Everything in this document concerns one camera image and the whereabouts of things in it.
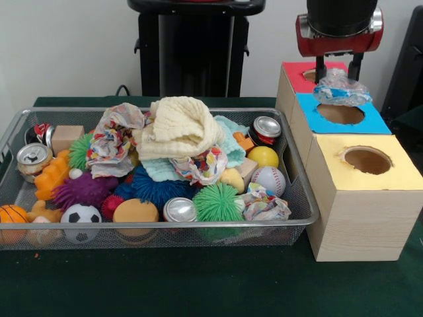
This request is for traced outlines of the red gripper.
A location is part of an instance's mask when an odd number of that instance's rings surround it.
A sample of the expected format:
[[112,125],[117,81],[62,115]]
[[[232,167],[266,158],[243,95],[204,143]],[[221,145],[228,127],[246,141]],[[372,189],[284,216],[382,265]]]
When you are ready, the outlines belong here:
[[353,54],[348,66],[348,78],[359,81],[364,53],[375,51],[384,31],[383,15],[374,13],[369,26],[353,36],[335,38],[314,31],[307,21],[307,15],[299,15],[295,22],[297,47],[303,57],[315,58],[315,84],[327,75],[325,55]]

